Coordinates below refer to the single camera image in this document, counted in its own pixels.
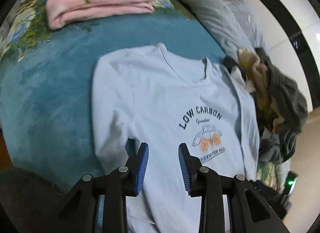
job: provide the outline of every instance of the car drawing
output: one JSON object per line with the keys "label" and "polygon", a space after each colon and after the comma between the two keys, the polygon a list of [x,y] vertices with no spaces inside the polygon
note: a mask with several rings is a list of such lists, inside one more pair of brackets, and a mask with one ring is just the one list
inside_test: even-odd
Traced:
{"label": "car drawing", "polygon": [[207,151],[209,145],[215,146],[221,144],[222,133],[213,125],[202,126],[202,131],[193,139],[192,146],[200,145],[202,151]]}

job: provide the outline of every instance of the bed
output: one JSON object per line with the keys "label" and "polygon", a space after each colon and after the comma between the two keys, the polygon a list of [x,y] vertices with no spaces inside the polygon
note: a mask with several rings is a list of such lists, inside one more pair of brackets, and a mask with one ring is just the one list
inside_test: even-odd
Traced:
{"label": "bed", "polygon": [[[180,0],[156,0],[153,14],[122,15],[47,27],[46,0],[24,1],[0,61],[1,126],[16,167],[67,192],[84,174],[101,176],[93,150],[91,78],[100,56],[162,42],[174,54],[221,62],[220,45]],[[127,143],[129,155],[133,142]],[[275,166],[257,177],[277,188]]]}

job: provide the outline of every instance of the white wall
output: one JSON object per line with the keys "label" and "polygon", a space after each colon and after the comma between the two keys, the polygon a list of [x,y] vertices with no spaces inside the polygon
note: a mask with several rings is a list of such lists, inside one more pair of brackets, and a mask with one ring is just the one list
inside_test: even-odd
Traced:
{"label": "white wall", "polygon": [[255,9],[260,20],[260,24],[264,30],[266,43],[270,48],[269,56],[272,63],[277,66],[285,75],[291,77],[297,82],[299,90],[307,100],[308,111],[312,111],[312,101],[306,76],[287,34],[284,32],[276,18],[260,0],[248,1]]}
{"label": "white wall", "polygon": [[302,30],[306,41],[315,58],[318,71],[320,70],[320,20],[310,23],[310,25]]}

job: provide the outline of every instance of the orange wheel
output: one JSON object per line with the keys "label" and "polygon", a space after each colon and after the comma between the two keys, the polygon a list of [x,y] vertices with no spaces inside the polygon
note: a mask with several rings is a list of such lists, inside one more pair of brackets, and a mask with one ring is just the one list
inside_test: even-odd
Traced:
{"label": "orange wheel", "polygon": [[204,151],[204,152],[207,151],[207,150],[208,150],[208,146],[209,146],[208,140],[205,139],[205,138],[202,138],[202,139],[200,140],[201,150]]}
{"label": "orange wheel", "polygon": [[214,135],[212,137],[212,145],[220,145],[221,144],[221,139],[220,139],[220,135]]}

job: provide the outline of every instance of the black fabric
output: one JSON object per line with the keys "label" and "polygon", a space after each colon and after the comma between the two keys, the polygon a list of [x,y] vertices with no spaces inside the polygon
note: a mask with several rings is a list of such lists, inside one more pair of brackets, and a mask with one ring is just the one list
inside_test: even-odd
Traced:
{"label": "black fabric", "polygon": [[243,67],[243,66],[239,66],[239,64],[238,64],[232,57],[229,57],[229,56],[228,56],[228,57],[224,58],[222,64],[226,67],[227,71],[228,71],[230,74],[231,74],[232,68],[233,68],[234,66],[238,67],[239,70],[240,70],[240,73],[241,73],[241,77],[242,77],[243,80],[246,82],[247,76],[246,76],[246,74],[245,74],[245,69],[244,69],[244,67]]}
{"label": "black fabric", "polygon": [[267,66],[272,65],[270,58],[266,55],[263,48],[255,48],[254,50],[255,50],[256,54],[259,55],[261,63],[263,63]]}
{"label": "black fabric", "polygon": [[0,203],[19,233],[43,233],[40,226],[62,196],[35,173],[15,167],[0,170]]}
{"label": "black fabric", "polygon": [[19,233],[0,203],[0,232]]}

